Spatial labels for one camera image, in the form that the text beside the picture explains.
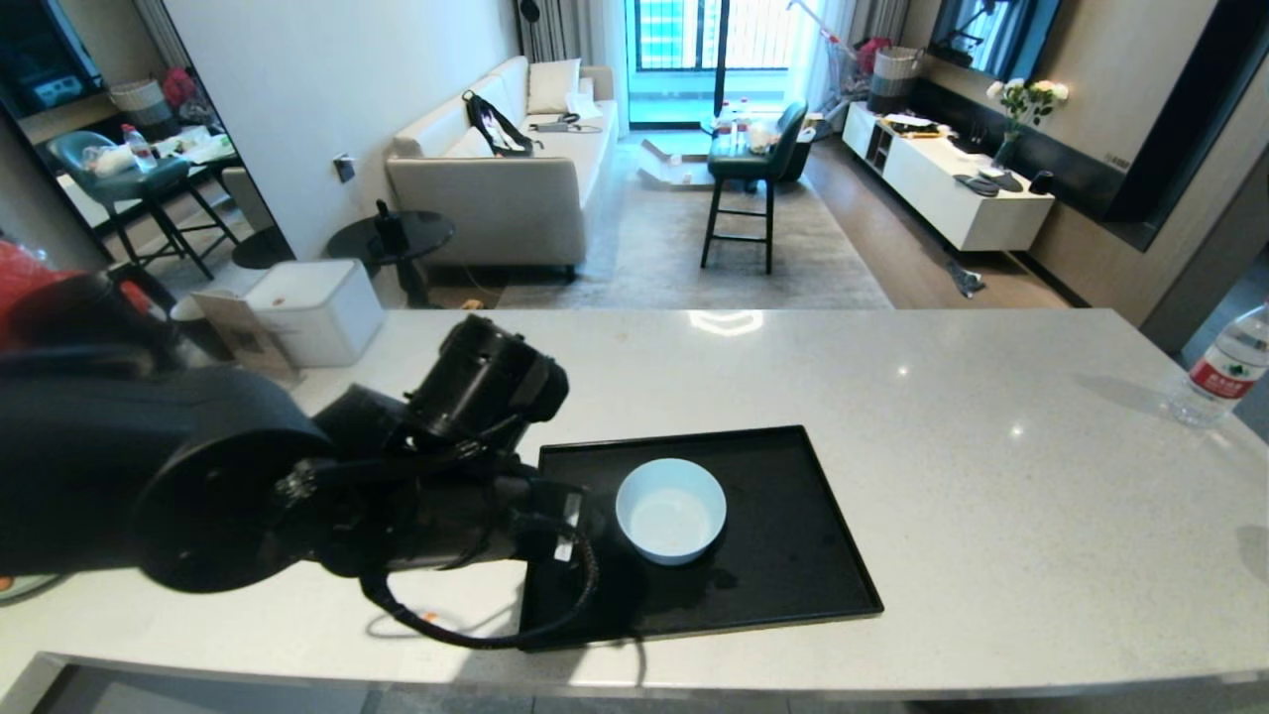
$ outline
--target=white bowl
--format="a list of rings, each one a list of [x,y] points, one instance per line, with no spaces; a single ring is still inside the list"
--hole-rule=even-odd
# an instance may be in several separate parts
[[[692,462],[648,462],[617,490],[617,525],[643,558],[660,566],[699,558],[726,521],[722,487]]]

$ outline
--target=bar stool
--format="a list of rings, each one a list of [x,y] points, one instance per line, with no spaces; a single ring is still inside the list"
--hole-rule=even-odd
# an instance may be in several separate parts
[[[780,179],[793,159],[793,147],[797,143],[797,134],[802,129],[802,119],[806,118],[806,101],[789,104],[777,122],[780,138],[766,153],[754,153],[749,150],[747,142],[735,142],[731,134],[714,138],[709,147],[709,172],[714,176],[714,194],[709,203],[709,224],[706,227],[706,247],[700,252],[700,266],[706,266],[709,257],[709,242],[713,240],[739,240],[742,242],[766,243],[766,274],[772,274],[772,246],[774,242],[773,231],[775,223],[775,181]],[[720,208],[718,199],[722,197],[722,184],[727,179],[745,181],[766,181],[766,212],[740,211],[732,208]],[[766,218],[766,237],[753,235],[716,233],[714,223],[718,213],[733,213],[739,216],[755,216]]]
[[[188,256],[207,275],[207,279],[212,279],[212,271],[207,269],[203,257],[226,238],[237,245],[237,237],[225,224],[225,221],[216,214],[216,211],[212,209],[207,199],[194,188],[194,184],[189,183],[189,161],[180,156],[165,156],[159,159],[159,165],[148,171],[132,167],[113,176],[98,176],[84,164],[84,150],[93,146],[114,147],[117,145],[99,133],[72,131],[49,141],[48,152],[66,169],[66,172],[75,179],[75,183],[84,189],[84,193],[105,207],[105,212],[110,217],[110,224],[119,233],[119,241],[123,242],[123,249],[127,251],[128,259],[145,266],[156,257]],[[178,227],[159,202],[162,191],[173,186],[183,188],[193,195],[198,205],[212,218],[212,222],[188,228]],[[128,233],[124,231],[123,221],[114,209],[114,204],[121,200],[141,200],[146,209],[150,211],[150,214],[154,216],[155,222],[159,223],[159,228],[162,230],[164,236],[168,237],[168,245],[154,252],[138,254],[128,238]],[[184,233],[211,227],[220,228],[223,235],[202,252],[190,247]]]

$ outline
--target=black tray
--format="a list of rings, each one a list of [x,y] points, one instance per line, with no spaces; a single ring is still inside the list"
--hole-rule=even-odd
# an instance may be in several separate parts
[[[648,563],[622,535],[622,481],[654,459],[706,468],[727,496],[727,524],[698,561]],[[543,478],[589,490],[580,528],[594,542],[599,591],[569,626],[530,649],[623,638],[733,630],[879,614],[883,607],[802,427],[546,446]],[[520,629],[555,620],[582,572],[529,564]]]

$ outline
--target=glass door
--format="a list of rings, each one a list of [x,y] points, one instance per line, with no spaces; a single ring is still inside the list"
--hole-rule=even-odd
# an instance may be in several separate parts
[[[712,114],[714,66],[704,49],[718,33],[718,13],[707,14],[709,4],[626,0],[632,124],[688,126]]]
[[[700,126],[725,100],[779,113],[805,20],[786,0],[626,0],[626,11],[636,128]]]

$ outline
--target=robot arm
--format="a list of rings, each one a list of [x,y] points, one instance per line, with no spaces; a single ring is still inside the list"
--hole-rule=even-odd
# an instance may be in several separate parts
[[[555,417],[563,370],[470,316],[406,401],[352,387],[315,420],[235,369],[119,380],[0,373],[0,573],[140,567],[187,592],[260,582],[298,561],[358,578],[402,624],[467,647],[518,647],[440,630],[392,599],[387,574],[549,559],[589,543],[560,515],[572,491],[515,448]]]

